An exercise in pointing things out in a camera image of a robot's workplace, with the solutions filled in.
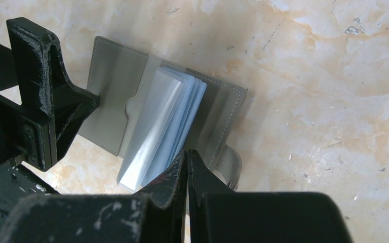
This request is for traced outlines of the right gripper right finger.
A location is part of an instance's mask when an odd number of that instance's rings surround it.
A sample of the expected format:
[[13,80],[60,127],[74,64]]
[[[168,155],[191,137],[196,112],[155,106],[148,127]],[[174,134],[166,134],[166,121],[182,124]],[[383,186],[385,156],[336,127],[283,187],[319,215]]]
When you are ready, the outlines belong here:
[[235,192],[187,154],[192,242],[351,242],[334,201],[319,192]]

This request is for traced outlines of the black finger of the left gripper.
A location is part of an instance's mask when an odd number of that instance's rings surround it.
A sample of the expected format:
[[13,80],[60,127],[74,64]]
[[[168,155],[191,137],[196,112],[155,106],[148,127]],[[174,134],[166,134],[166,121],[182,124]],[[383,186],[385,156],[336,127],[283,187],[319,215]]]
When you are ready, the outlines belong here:
[[100,98],[71,81],[55,33],[24,17],[6,24],[21,95],[26,161],[46,172],[65,157]]

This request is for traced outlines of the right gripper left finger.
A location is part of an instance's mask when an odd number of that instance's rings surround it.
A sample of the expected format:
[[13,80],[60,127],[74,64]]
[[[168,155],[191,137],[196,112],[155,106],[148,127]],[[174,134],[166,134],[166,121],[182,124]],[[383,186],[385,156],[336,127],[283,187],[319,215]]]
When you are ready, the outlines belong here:
[[31,195],[11,210],[0,242],[183,242],[186,153],[134,194]]

